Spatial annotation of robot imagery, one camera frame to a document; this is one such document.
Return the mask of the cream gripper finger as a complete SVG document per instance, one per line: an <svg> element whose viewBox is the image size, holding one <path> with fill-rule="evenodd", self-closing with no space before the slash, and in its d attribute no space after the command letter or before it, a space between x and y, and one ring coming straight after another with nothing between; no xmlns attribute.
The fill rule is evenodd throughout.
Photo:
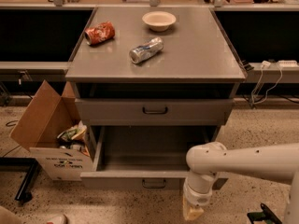
<svg viewBox="0 0 299 224"><path fill-rule="evenodd" d="M184 219L186 221L193 221L199 218L201 215L204 214L204 209L202 207L196 207L190 204L186 198L182 199L182 212Z"/></svg>

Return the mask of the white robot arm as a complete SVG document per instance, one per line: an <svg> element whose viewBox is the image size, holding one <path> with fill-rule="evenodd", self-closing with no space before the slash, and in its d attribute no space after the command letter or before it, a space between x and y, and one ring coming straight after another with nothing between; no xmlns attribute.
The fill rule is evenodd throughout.
<svg viewBox="0 0 299 224"><path fill-rule="evenodd" d="M193 220L209 204L221 172L251 176L291 186L282 224L299 224L299 144L228 149L210 142L189 149L190 168L183 185L183 215Z"/></svg>

